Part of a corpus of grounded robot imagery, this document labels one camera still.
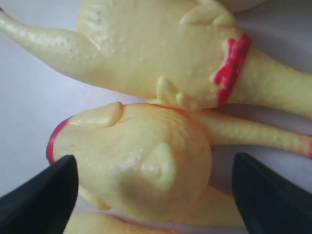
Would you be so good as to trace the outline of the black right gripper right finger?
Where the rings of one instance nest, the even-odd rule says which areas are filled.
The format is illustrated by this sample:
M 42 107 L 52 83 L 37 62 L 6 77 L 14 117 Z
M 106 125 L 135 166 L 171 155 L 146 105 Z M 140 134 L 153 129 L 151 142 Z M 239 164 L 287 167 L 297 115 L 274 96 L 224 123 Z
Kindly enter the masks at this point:
M 250 234 L 311 234 L 312 195 L 247 153 L 237 153 L 232 192 Z

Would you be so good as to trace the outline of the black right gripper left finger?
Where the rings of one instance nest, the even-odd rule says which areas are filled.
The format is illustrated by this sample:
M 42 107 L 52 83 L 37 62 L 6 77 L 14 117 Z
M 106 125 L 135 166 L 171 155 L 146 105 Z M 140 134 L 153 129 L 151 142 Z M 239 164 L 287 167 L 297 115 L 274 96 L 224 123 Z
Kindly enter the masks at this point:
M 64 156 L 0 198 L 2 234 L 61 234 L 78 196 L 75 158 Z

